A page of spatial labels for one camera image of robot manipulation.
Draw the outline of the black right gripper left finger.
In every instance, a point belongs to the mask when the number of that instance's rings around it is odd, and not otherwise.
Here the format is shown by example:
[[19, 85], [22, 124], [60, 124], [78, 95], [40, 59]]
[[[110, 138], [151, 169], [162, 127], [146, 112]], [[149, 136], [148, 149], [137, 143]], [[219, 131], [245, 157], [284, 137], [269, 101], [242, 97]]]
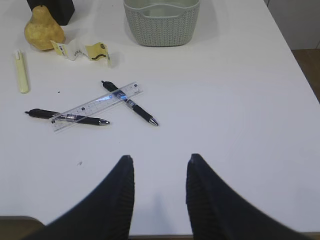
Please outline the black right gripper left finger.
[[135, 203], [133, 159], [120, 158], [81, 202], [28, 240], [127, 240]]

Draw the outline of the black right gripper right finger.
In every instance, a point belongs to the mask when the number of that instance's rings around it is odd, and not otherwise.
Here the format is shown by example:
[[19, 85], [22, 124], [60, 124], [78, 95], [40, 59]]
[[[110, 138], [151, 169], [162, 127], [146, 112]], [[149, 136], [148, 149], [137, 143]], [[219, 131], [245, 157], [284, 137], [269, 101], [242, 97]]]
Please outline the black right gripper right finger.
[[198, 153], [187, 164], [185, 202], [195, 240], [307, 240], [228, 186]]

